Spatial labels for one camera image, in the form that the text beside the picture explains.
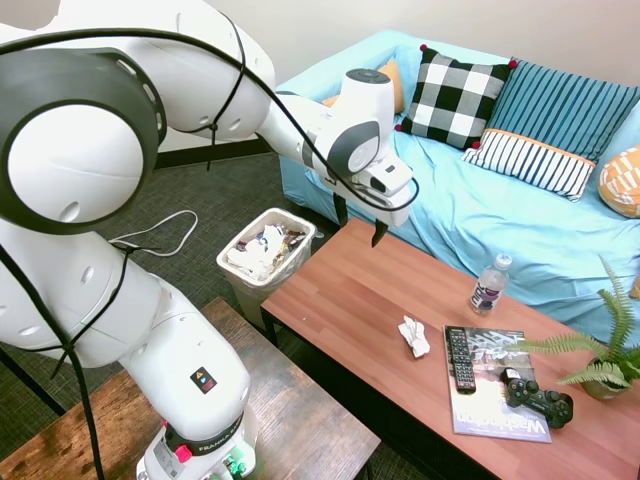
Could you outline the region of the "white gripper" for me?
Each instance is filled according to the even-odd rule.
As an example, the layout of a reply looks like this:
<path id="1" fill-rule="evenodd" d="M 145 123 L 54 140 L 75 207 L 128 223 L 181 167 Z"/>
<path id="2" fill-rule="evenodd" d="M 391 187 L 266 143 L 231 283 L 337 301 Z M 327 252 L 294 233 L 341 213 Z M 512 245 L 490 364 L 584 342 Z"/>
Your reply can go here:
<path id="1" fill-rule="evenodd" d="M 366 211 L 375 220 L 371 247 L 375 248 L 384 238 L 388 227 L 399 227 L 409 217 L 412 203 L 410 182 L 412 176 L 364 172 L 347 180 L 347 184 L 323 177 L 323 184 L 333 192 L 333 203 L 338 223 L 348 222 L 347 204 Z"/>

